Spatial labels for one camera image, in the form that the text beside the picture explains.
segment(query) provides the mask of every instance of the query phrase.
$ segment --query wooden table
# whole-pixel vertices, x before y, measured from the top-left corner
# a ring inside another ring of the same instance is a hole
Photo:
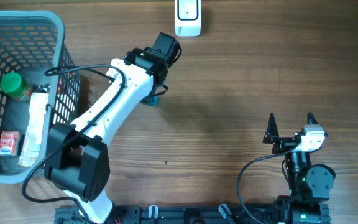
[[[0,9],[56,12],[77,65],[109,63],[152,45],[161,31],[174,34],[172,2]],[[271,154],[262,144],[269,113],[280,134],[291,136],[312,111],[329,133],[312,162],[337,174],[332,223],[358,223],[358,3],[204,1],[202,10],[202,35],[178,38],[183,54],[169,71],[170,91],[158,106],[136,106],[110,145],[108,196],[117,205],[237,203],[241,167]],[[109,85],[85,79],[83,108]],[[288,194],[281,160],[245,172],[245,201]],[[62,195],[43,178],[29,192]],[[0,223],[50,223],[59,205],[26,201],[20,184],[0,185]]]

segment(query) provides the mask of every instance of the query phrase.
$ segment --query blue basket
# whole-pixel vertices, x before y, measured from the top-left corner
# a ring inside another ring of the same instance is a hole
[[[55,123],[69,125],[77,116],[79,74],[44,76],[48,68],[74,65],[64,38],[64,24],[52,12],[0,11],[0,82],[5,74],[17,72],[34,86],[50,83],[48,103],[55,109],[48,109],[45,115],[40,154],[34,164],[45,157],[50,128]],[[0,87],[0,137],[2,131],[25,134],[28,124],[29,103],[9,98]],[[22,182],[34,167],[21,167],[18,160],[19,156],[0,156],[0,183]]]

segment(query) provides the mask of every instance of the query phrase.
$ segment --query green lid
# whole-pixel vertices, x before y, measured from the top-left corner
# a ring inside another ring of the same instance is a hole
[[[18,73],[8,73],[1,80],[2,90],[13,97],[22,95],[26,89],[27,83]]]

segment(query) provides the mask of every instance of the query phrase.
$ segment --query small container with green lid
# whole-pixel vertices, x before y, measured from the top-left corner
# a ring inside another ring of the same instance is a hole
[[[1,80],[2,90],[17,101],[29,101],[32,86],[29,85],[18,73],[8,73]]]

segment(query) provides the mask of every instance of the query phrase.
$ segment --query basket bottom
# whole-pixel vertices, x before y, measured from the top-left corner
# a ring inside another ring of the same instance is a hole
[[[51,77],[46,77],[44,71],[49,68],[23,68],[17,71],[28,84],[38,87],[42,84],[50,83]],[[7,97],[4,119],[1,124],[1,131],[18,131],[22,135],[19,144],[18,156],[0,156],[0,174],[20,174],[28,169],[18,165],[19,156],[22,152],[22,146],[25,138],[25,132],[30,120],[30,102],[18,102]]]

